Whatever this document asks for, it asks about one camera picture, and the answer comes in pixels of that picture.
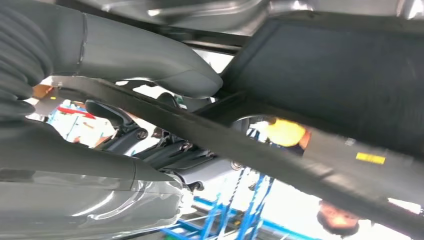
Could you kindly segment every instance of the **black plastic cover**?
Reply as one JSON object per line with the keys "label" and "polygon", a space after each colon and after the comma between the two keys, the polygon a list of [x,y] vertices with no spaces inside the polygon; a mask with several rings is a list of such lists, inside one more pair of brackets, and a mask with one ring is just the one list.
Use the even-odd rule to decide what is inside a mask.
{"label": "black plastic cover", "polygon": [[293,12],[253,36],[222,74],[223,91],[244,91],[315,119],[313,127],[422,157],[423,53],[421,21]]}

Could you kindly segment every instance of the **yellow sticker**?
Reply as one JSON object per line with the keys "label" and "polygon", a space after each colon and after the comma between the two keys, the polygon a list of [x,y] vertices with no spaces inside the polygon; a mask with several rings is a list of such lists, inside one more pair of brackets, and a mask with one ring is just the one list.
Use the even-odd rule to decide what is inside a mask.
{"label": "yellow sticker", "polygon": [[370,162],[373,164],[384,164],[384,162],[386,161],[386,158],[384,156],[377,156],[364,152],[358,152],[356,154],[356,159],[365,162]]}

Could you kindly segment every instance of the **car underbody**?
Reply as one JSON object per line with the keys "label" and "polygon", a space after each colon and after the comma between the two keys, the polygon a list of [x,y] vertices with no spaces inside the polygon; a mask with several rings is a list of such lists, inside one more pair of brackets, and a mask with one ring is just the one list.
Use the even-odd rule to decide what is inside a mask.
{"label": "car underbody", "polygon": [[[300,158],[245,135],[249,117],[276,116],[412,156],[408,167],[419,171],[424,164],[424,23],[410,20],[421,17],[416,10],[412,14],[418,1],[367,7],[382,11],[368,15],[320,12],[320,1],[235,1],[240,8],[229,10],[227,1],[144,1],[146,8],[134,8],[135,1],[101,2],[5,0],[0,8],[1,167],[13,175],[4,177],[10,191],[5,195],[11,202],[22,199],[22,191],[13,189],[25,188],[30,196],[13,207],[0,204],[0,218],[16,219],[0,232],[15,239],[78,239],[72,234],[79,229],[81,239],[99,234],[107,239],[113,233],[105,228],[133,234],[169,225],[181,213],[185,184],[196,187],[191,185],[196,181],[186,182],[180,165],[227,161],[231,168],[232,160],[415,240],[424,239],[424,219],[382,201],[385,196],[375,194],[378,184],[365,184],[313,156]],[[280,8],[275,12],[270,6]],[[227,18],[218,21],[222,15]],[[236,57],[217,74],[191,48]],[[140,131],[131,118],[118,124],[122,134],[100,149],[68,143],[46,124],[26,120],[34,108],[22,100],[49,76],[50,85],[67,99],[90,105],[94,115],[112,113],[112,119],[118,116],[124,123],[130,113],[154,124],[161,144],[134,157],[111,150]],[[193,101],[217,101],[184,110],[172,97],[153,99],[115,84],[128,79]],[[195,171],[210,170],[207,166]],[[400,179],[407,180],[408,174],[402,174]],[[411,181],[420,183],[424,177]],[[65,188],[73,190],[65,193]],[[53,200],[70,193],[103,205],[75,212],[81,206]],[[45,202],[38,205],[33,199]],[[142,219],[127,209],[143,212]],[[32,226],[23,218],[29,219],[28,214],[44,217],[46,225]],[[60,221],[61,227],[55,225]],[[23,226],[27,232],[19,237]]]}

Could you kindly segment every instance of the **red object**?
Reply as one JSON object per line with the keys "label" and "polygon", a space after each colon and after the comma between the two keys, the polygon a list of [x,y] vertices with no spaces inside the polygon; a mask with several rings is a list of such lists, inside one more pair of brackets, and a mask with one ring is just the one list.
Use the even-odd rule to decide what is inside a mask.
{"label": "red object", "polygon": [[66,113],[66,114],[81,114],[84,115],[84,117],[88,118],[88,119],[96,119],[95,116],[93,116],[92,114],[85,112],[85,111],[80,111],[80,110],[75,110],[75,109],[70,109],[70,108],[64,108],[64,107],[57,107],[57,110],[61,111],[62,113]]}

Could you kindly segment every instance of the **bolt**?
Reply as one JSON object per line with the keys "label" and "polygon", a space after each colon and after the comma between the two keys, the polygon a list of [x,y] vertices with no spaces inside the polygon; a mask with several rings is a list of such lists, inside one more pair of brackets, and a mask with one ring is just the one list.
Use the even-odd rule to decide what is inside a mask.
{"label": "bolt", "polygon": [[140,131],[137,133],[137,138],[139,140],[144,140],[147,138],[147,136],[149,135],[149,133],[147,132],[146,129],[142,128],[140,129]]}
{"label": "bolt", "polygon": [[188,150],[188,149],[190,149],[190,148],[192,148],[193,147],[193,144],[192,143],[189,143],[189,142],[186,142],[186,143],[184,143],[182,146],[181,146],[181,151],[186,151],[186,150]]}
{"label": "bolt", "polygon": [[230,164],[231,164],[231,168],[234,169],[234,170],[236,170],[236,171],[242,169],[242,167],[243,167],[242,164],[240,164],[240,163],[238,163],[236,161],[231,161]]}

